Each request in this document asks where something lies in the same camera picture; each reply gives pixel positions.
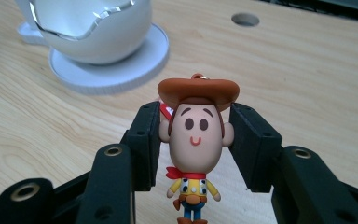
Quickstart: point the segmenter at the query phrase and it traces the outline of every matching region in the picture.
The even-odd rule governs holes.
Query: brown cowboy hat
[[[237,99],[240,87],[230,80],[209,79],[202,74],[194,74],[191,79],[168,78],[161,81],[158,84],[158,94],[170,108],[176,108],[186,99],[201,98],[223,111]]]

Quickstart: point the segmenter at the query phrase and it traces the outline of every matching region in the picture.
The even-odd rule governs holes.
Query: ear
[[[231,123],[225,123],[225,136],[223,137],[223,147],[231,146],[234,141],[234,128]]]
[[[162,120],[159,124],[159,139],[164,143],[168,143],[170,141],[170,136],[168,135],[169,125],[170,123],[166,119]]]

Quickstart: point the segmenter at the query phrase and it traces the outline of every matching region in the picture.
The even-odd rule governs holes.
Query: figurine face
[[[209,173],[223,146],[222,126],[214,105],[181,104],[169,139],[173,164],[185,173]]]

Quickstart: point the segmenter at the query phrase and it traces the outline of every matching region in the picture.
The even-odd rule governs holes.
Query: wooden desk
[[[241,86],[238,102],[256,109],[283,145],[317,152],[337,177],[358,188],[358,22],[262,2],[154,0],[154,23],[171,41],[168,64],[133,91],[88,96],[67,90],[48,65],[48,48],[24,44],[23,17],[0,0],[0,193],[30,177],[59,186],[87,172],[95,152],[117,143],[139,106],[158,97],[167,77],[201,72]],[[256,15],[256,27],[231,21]],[[137,193],[138,223],[175,223],[168,148],[161,146],[158,183]],[[272,223],[270,195],[252,194],[228,150],[209,178],[222,194],[203,209],[210,223]]]

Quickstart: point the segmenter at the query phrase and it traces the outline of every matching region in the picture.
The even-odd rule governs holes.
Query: eye
[[[203,131],[207,130],[207,129],[208,129],[208,120],[202,119],[202,120],[200,121],[200,128],[201,128]]]
[[[185,121],[185,127],[186,127],[188,130],[192,129],[192,128],[194,127],[194,121],[193,121],[193,119],[187,119],[187,120]]]

